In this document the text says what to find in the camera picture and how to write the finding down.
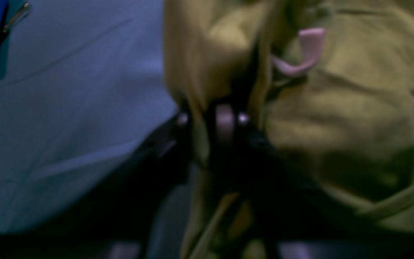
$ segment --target zipper pull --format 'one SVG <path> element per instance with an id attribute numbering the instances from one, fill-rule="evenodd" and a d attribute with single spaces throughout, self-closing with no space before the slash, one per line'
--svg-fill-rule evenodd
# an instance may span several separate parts
<path id="1" fill-rule="evenodd" d="M 3 33 L 9 33 L 11 28 L 21 19 L 25 18 L 31 12 L 31 4 L 25 2 L 15 15 L 4 25 Z"/>

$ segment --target blue-gray fabric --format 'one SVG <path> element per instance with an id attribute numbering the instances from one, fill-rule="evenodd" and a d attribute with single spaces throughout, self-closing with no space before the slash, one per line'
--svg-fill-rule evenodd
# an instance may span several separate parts
<path id="1" fill-rule="evenodd" d="M 74 203 L 176 108 L 160 0 L 30 2 L 0 53 L 0 231 Z"/>

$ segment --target olive green fabric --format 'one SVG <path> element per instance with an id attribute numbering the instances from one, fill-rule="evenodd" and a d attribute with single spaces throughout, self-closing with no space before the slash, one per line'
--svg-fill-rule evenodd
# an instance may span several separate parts
<path id="1" fill-rule="evenodd" d="M 248 112 L 287 164 L 303 169 L 375 231 L 414 233 L 414 0 L 165 0 L 166 84 L 194 115 L 194 150 L 209 154 L 201 114 L 230 93 L 258 48 Z M 304 77 L 271 55 L 301 62 L 298 31 L 325 28 L 323 53 Z M 203 169 L 182 258 L 266 258 L 250 237 L 253 209 Z M 350 219 L 324 210 L 352 233 Z"/>

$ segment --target blue fabric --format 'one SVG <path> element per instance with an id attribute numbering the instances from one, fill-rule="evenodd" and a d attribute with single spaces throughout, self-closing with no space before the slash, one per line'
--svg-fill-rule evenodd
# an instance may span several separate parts
<path id="1" fill-rule="evenodd" d="M 160 0 L 30 2 L 0 54 L 0 231 L 74 203 L 175 110 Z"/>

